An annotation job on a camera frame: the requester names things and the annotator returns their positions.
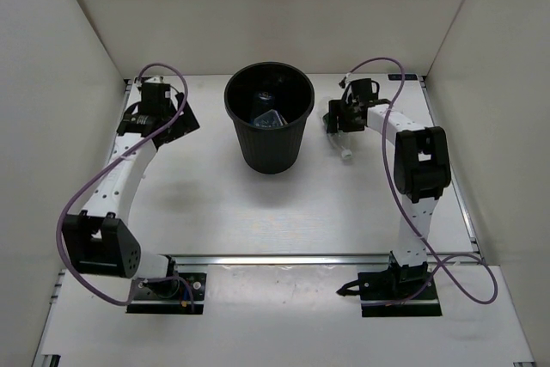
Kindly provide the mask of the green label clear bottle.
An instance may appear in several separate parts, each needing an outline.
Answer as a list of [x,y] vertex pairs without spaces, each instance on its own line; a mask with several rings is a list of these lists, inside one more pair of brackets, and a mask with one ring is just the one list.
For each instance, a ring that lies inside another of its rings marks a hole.
[[351,151],[351,138],[346,132],[331,133],[328,131],[328,113],[321,116],[321,122],[326,132],[329,143],[339,153],[343,161],[350,161],[353,153]]

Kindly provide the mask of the blue label water bottle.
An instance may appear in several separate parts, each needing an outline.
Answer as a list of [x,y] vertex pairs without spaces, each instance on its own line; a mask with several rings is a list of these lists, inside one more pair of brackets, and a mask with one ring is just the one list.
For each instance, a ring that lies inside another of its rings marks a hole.
[[253,126],[261,128],[273,128],[286,125],[286,120],[275,108],[275,97],[273,94],[266,91],[256,92],[254,94],[250,122]]

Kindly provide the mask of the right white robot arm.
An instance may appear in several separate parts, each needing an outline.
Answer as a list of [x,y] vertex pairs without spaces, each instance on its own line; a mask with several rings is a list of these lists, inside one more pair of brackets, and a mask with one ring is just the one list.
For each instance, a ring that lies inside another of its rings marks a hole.
[[386,287],[404,298],[428,277],[427,247],[431,217],[451,182],[446,133],[438,126],[424,126],[390,107],[379,97],[378,82],[363,78],[342,80],[338,100],[328,102],[323,117],[327,135],[340,138],[348,132],[371,129],[381,133],[384,144],[394,146],[394,163],[388,166],[390,188],[402,209],[397,248],[390,253]]

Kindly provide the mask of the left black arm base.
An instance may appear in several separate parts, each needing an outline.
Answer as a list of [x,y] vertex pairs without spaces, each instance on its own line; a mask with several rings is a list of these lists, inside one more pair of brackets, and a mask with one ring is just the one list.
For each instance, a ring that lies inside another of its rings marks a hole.
[[130,304],[127,314],[136,315],[202,315],[205,306],[206,272],[179,272],[191,287],[174,281],[170,289],[143,284]]

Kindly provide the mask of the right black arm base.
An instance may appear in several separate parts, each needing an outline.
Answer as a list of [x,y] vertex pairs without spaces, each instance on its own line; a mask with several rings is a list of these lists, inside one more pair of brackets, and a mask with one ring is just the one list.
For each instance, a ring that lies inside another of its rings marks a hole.
[[443,311],[432,278],[427,263],[399,266],[391,262],[380,272],[359,272],[336,293],[359,297],[363,318],[439,317]]

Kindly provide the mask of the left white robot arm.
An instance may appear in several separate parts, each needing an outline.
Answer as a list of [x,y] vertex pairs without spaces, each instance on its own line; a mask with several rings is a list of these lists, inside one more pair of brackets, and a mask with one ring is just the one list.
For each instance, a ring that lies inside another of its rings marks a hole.
[[150,279],[150,288],[170,298],[180,277],[166,255],[143,250],[128,229],[131,204],[144,172],[164,145],[199,129],[189,106],[177,114],[184,95],[160,76],[137,86],[140,101],[124,112],[110,162],[120,160],[99,179],[81,211],[67,215],[61,232],[70,263],[81,274]]

